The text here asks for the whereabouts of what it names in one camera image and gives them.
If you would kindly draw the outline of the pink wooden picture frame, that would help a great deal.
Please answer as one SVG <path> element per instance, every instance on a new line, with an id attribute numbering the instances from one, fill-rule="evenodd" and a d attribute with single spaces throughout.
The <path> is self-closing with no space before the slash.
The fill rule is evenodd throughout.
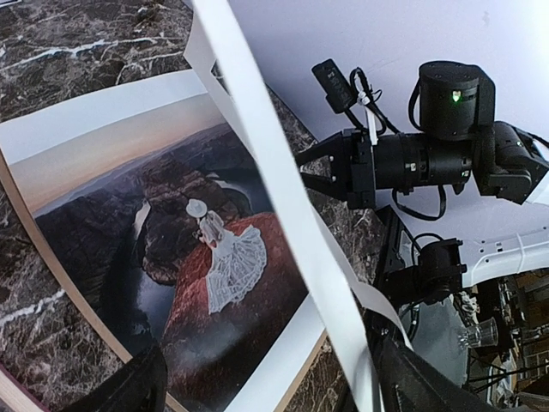
<path id="1" fill-rule="evenodd" d="M 49 409 L 1 367 L 1 401 L 10 411 L 47 412 Z"/>

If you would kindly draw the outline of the white mat board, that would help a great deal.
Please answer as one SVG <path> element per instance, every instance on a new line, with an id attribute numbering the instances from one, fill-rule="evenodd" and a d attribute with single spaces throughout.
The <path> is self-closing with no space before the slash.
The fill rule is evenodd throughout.
<path id="1" fill-rule="evenodd" d="M 381 351 L 367 342 L 360 308 L 389 321 L 405 336 L 389 301 L 361 282 L 343 250 L 310 202 L 260 70 L 231 6 L 195 1 L 186 58 L 212 99 L 244 139 L 262 176 L 293 258 L 323 321 L 360 411 L 396 411 L 398 398 L 382 365 Z"/>

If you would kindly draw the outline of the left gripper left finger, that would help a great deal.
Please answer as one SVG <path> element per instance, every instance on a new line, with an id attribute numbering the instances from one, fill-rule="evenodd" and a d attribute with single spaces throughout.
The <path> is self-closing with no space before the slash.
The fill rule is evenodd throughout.
<path id="1" fill-rule="evenodd" d="M 158 345 L 145 348 L 66 412 L 164 411 L 167 366 Z"/>

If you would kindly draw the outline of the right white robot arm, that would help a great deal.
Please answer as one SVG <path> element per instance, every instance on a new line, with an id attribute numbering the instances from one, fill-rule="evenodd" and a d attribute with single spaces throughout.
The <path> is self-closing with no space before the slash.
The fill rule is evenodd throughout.
<path id="1" fill-rule="evenodd" d="M 450 186 L 460 193 L 473 179 L 485 197 L 547 203 L 548 162 L 540 138 L 494 118 L 495 85 L 479 66 L 422 64 L 407 106 L 411 133 L 397 130 L 380 111 L 363 70 L 344 76 L 326 60 L 312 72 L 334 112 L 349 114 L 361 105 L 367 120 L 296 156 L 299 166 L 329 160 L 328 176 L 303 174 L 307 188 L 349 209 L 372 209 L 379 190 L 397 196 Z M 435 238 L 412 245 L 411 253 L 410 267 L 383 273 L 377 286 L 394 308 L 433 304 L 493 278 L 545 268 L 548 231 L 478 242 Z"/>

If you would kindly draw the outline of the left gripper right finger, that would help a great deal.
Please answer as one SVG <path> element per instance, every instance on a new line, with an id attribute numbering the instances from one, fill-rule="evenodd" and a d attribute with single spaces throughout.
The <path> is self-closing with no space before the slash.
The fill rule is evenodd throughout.
<path id="1" fill-rule="evenodd" d="M 373 363 L 387 411 L 482 412 L 493 407 L 454 385 L 404 342 L 384 336 Z"/>

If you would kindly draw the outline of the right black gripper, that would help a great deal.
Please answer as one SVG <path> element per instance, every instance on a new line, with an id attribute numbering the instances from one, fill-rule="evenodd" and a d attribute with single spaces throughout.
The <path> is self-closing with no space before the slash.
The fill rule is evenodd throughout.
<path id="1" fill-rule="evenodd" d="M 316 142 L 295 155 L 298 166 L 303 166 L 325 156 L 335 157 L 344 143 L 344 166 L 347 173 L 347 207 L 349 209 L 373 209 L 376 206 L 376 177 L 371 140 L 359 129 L 345 129 L 343 133 Z M 333 199 L 346 201 L 346 183 L 336 176 L 320 176 L 301 173 L 306 188 Z"/>

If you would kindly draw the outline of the canyon photo print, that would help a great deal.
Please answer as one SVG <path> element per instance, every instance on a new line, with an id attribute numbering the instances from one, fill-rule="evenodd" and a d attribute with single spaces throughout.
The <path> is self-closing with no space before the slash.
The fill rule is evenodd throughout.
<path id="1" fill-rule="evenodd" d="M 60 279 L 125 352 L 158 344 L 185 411 L 280 411 L 321 336 L 226 96 L 193 70 L 1 124 Z"/>

